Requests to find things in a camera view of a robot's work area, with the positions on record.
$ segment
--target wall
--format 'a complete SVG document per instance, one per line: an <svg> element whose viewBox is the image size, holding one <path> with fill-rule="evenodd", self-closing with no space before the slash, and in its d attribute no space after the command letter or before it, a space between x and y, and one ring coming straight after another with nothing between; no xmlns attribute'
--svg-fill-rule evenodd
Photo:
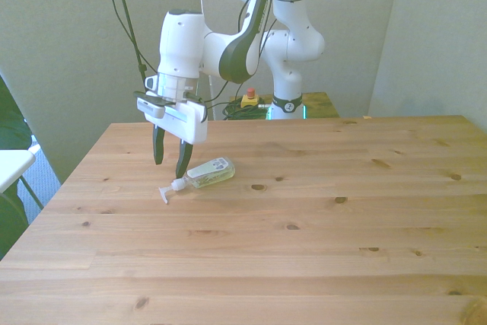
<svg viewBox="0 0 487 325"><path fill-rule="evenodd" d="M242 6L238 0L202 0L207 25L215 32L236 33ZM304 91L325 91L340 116L368 112L393 0L308 0L308 14L324 35L326 51L316 62L296 63L304 78ZM213 95L224 82L210 78ZM259 71L244 85L261 94L272 93L272 75L261 62ZM219 101L235 93L231 85Z"/></svg>
<svg viewBox="0 0 487 325"><path fill-rule="evenodd" d="M395 0L370 114L462 114L487 131L487 0Z"/></svg>
<svg viewBox="0 0 487 325"><path fill-rule="evenodd" d="M200 0L127 2L155 68L166 12L200 9ZM132 96L143 90L135 52L110 0L0 0L0 55L0 72L61 181L110 123L143 120Z"/></svg>

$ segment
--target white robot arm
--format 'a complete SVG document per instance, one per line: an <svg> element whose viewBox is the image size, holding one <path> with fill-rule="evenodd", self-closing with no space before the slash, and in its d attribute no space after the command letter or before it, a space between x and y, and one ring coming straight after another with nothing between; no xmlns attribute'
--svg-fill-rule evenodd
<svg viewBox="0 0 487 325"><path fill-rule="evenodd" d="M264 28L272 0L242 0L248 4L241 31L235 35L212 32L203 14L170 11L161 31L158 74L146 78L148 91L136 92L137 108L154 124L154 159L163 158L164 132L181 139L176 175L186 172L194 144L206 140L206 107L195 96L199 73L237 84L255 74L259 58L274 77L273 119L302 118L301 76L287 61L317 59L323 37L311 26L306 0L274 0L274 15L288 30Z"/></svg>

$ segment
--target floor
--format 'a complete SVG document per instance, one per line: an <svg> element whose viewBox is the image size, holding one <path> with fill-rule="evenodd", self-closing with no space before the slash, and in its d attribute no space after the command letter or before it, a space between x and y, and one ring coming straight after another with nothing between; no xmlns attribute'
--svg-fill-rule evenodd
<svg viewBox="0 0 487 325"><path fill-rule="evenodd" d="M61 184L36 141L29 150L36 155L36 162L27 169L24 178L36 193L39 201L45 206L56 194ZM27 220L30 224L39 215L40 209L22 182L18 184L18 196L24 203Z"/></svg>

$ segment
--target black pole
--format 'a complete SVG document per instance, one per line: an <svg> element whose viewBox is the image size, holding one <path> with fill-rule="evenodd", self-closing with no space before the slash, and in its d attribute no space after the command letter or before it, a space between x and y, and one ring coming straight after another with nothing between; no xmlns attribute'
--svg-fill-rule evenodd
<svg viewBox="0 0 487 325"><path fill-rule="evenodd" d="M132 38L132 44L134 45L135 54L137 56L137 63L138 63L138 70L140 71L140 75L142 76L142 82L145 83L145 71L147 70L147 66L144 65L140 58L140 52L138 51L137 41L135 40L134 29L132 27L132 22L130 21L129 15L129 8L127 7L126 0L122 0L123 10L125 11L125 16L127 18L127 23L129 25L130 37Z"/></svg>

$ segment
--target soap bottle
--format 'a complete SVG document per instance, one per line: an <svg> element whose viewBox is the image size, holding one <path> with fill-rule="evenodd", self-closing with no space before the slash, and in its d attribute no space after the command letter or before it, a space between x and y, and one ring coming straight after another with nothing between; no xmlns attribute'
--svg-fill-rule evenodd
<svg viewBox="0 0 487 325"><path fill-rule="evenodd" d="M235 166L230 159L217 158L188 170L182 178L175 179L170 186L159 188L159 191L161 191L162 199L167 204L166 192L170 190L183 190L190 183L195 188L201 188L232 178L234 174Z"/></svg>

